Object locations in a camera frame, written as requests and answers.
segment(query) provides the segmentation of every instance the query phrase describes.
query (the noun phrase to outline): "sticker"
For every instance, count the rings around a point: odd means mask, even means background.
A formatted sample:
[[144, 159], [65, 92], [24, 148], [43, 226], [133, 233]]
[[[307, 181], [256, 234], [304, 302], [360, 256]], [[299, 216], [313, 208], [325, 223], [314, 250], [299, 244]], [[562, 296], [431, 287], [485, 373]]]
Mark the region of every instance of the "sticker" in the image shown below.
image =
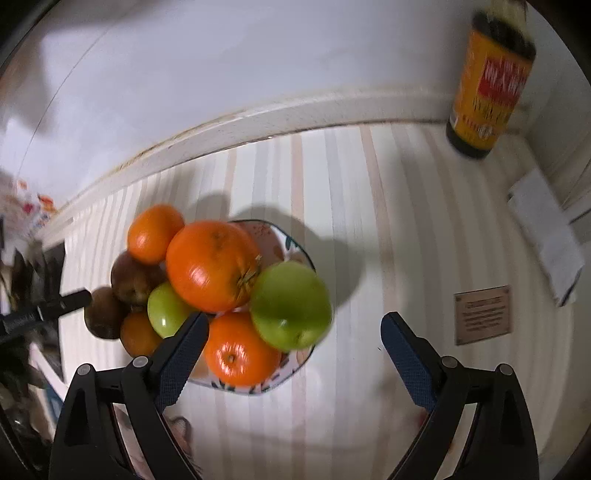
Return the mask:
[[472, 30], [450, 123], [471, 146], [490, 150], [530, 75], [532, 61]]
[[511, 287], [455, 295], [456, 345], [511, 333]]

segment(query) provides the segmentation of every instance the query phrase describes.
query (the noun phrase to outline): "soy sauce bottle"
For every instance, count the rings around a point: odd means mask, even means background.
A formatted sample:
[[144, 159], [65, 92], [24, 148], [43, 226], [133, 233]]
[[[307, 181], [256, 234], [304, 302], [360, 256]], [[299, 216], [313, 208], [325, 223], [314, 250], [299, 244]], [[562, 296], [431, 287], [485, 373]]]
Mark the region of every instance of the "soy sauce bottle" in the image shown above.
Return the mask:
[[535, 58], [525, 0], [491, 0], [472, 17], [464, 71], [446, 125], [462, 154], [484, 158], [504, 132]]

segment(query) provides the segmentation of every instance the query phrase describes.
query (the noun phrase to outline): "blue gripper pad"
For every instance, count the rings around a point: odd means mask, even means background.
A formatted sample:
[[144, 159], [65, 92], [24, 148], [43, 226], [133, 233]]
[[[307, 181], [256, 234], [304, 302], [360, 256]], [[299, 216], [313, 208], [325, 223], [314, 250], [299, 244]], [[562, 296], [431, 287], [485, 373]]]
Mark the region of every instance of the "blue gripper pad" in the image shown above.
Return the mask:
[[[185, 323], [191, 322], [195, 315], [199, 315], [189, 331], [184, 335], [183, 340], [177, 345], [172, 355], [160, 372], [160, 384], [158, 396], [154, 400], [158, 411], [162, 412], [169, 405], [173, 405], [178, 400], [185, 383], [189, 379], [195, 363], [201, 355], [201, 351], [207, 342], [209, 336], [209, 321], [204, 313], [192, 314]], [[183, 326], [177, 334], [184, 333]]]
[[[396, 312], [388, 313], [382, 318], [382, 343], [392, 362], [394, 362], [394, 366], [398, 370], [414, 404], [426, 408], [431, 413], [437, 402], [433, 391], [431, 374], [408, 342], [407, 337], [400, 329], [395, 318], [399, 318], [404, 322], [402, 317]], [[414, 336], [408, 326], [407, 329], [407, 335]]]

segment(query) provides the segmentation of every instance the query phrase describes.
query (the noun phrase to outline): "green apple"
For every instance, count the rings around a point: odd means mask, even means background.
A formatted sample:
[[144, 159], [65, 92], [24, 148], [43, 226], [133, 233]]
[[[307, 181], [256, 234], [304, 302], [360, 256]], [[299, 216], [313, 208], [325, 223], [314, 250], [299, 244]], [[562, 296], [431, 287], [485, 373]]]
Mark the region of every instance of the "green apple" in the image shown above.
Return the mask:
[[324, 282], [314, 270], [294, 261], [263, 270], [252, 289], [250, 308], [259, 335], [283, 352], [316, 343], [332, 318]]
[[152, 327], [162, 338], [173, 336], [177, 330], [194, 312], [195, 309], [187, 305], [174, 291], [170, 282], [152, 290], [148, 298], [148, 318]]

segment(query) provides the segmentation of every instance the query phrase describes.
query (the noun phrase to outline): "wall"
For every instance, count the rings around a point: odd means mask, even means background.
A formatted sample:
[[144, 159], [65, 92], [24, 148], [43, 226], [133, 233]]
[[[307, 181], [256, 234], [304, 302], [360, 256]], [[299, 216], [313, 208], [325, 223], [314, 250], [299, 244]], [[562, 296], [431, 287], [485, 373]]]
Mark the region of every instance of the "wall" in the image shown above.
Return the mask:
[[550, 441], [540, 453], [540, 478], [550, 480], [562, 468], [591, 423], [591, 242], [582, 247], [586, 266], [576, 287], [569, 374]]
[[[591, 85], [562, 43], [554, 46], [553, 87], [527, 139], [565, 208], [591, 188]], [[583, 209], [574, 208], [571, 218]]]
[[[486, 3], [62, 0], [0, 79], [0, 166], [59, 206], [143, 149], [272, 100], [388, 87], [449, 103]], [[535, 116], [560, 40], [535, 11], [530, 24], [538, 60], [522, 106]]]

